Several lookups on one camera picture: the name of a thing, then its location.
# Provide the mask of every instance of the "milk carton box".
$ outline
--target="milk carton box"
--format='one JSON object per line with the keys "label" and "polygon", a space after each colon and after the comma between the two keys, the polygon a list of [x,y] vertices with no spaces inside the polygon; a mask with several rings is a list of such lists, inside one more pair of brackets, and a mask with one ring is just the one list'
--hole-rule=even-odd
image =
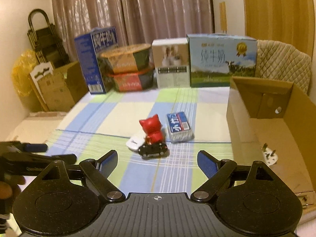
{"label": "milk carton box", "polygon": [[189,34],[191,87],[229,86],[231,76],[255,76],[257,41],[226,34]]}
{"label": "milk carton box", "polygon": [[115,27],[95,28],[75,38],[81,70],[91,94],[107,93],[112,88],[113,80],[107,76],[106,65],[99,56],[118,46]]}
{"label": "milk carton box", "polygon": [[156,39],[152,43],[158,88],[190,87],[186,38]]}

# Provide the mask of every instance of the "curtain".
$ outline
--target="curtain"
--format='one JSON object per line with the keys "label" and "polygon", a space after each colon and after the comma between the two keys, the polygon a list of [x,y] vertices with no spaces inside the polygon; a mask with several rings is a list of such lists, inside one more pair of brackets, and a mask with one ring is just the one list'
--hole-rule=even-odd
{"label": "curtain", "polygon": [[115,26],[120,46],[213,33],[212,0],[52,0],[54,20],[72,60],[73,39],[95,27]]}

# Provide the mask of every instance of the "blue milk box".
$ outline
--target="blue milk box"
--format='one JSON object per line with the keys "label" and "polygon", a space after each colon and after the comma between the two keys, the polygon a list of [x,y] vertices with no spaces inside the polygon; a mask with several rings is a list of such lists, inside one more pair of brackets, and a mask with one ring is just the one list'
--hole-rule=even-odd
{"label": "blue milk box", "polygon": [[167,114],[168,133],[171,142],[189,141],[193,131],[183,111]]}
{"label": "blue milk box", "polygon": [[75,38],[79,62],[91,94],[106,93],[113,86],[112,78],[107,77],[105,64],[98,57],[102,52],[118,46],[115,27],[93,29]]}
{"label": "blue milk box", "polygon": [[227,34],[189,34],[191,87],[229,86],[231,76],[254,77],[257,40]]}

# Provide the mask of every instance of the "open cardboard box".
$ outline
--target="open cardboard box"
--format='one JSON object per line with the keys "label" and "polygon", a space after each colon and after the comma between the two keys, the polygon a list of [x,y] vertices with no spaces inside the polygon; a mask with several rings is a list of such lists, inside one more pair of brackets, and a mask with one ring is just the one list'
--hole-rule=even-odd
{"label": "open cardboard box", "polygon": [[270,168],[300,198],[304,213],[316,209],[316,106],[298,86],[232,77],[227,122],[239,165],[263,161],[267,143],[278,155]]}
{"label": "open cardboard box", "polygon": [[37,83],[50,111],[68,112],[88,92],[78,61],[54,69]]}

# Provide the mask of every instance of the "black toy car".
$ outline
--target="black toy car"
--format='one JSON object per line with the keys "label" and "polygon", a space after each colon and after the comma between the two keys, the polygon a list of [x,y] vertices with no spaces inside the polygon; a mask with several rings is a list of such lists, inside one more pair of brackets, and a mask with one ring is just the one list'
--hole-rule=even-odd
{"label": "black toy car", "polygon": [[138,154],[143,158],[158,157],[164,155],[168,150],[167,145],[164,142],[157,142],[154,144],[143,144],[138,149]]}

